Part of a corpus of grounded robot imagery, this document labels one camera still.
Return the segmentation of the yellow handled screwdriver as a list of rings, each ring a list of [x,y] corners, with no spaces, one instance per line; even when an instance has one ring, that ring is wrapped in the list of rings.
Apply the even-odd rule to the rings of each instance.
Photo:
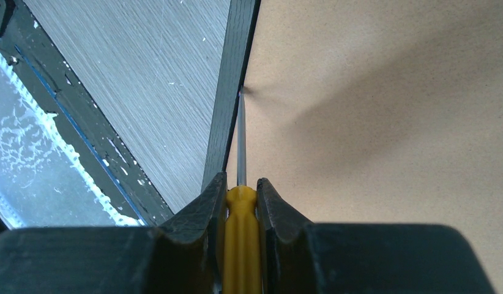
[[[245,89],[238,93],[236,187],[225,196],[228,215],[223,248],[223,293],[262,293],[257,192],[247,186]]]

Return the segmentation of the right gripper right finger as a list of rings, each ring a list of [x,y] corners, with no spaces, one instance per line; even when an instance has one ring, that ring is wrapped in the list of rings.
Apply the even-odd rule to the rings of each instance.
[[[266,293],[493,293],[467,239],[440,224],[315,223],[257,182]]]

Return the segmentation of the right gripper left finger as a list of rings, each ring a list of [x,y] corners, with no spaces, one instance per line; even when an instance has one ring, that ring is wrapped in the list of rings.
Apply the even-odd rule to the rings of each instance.
[[[220,293],[227,175],[154,227],[0,234],[0,293]]]

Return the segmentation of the black picture frame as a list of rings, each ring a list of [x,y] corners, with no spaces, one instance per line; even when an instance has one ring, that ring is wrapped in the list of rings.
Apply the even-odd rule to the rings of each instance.
[[[249,186],[455,227],[503,293],[503,1],[263,1],[244,85]]]

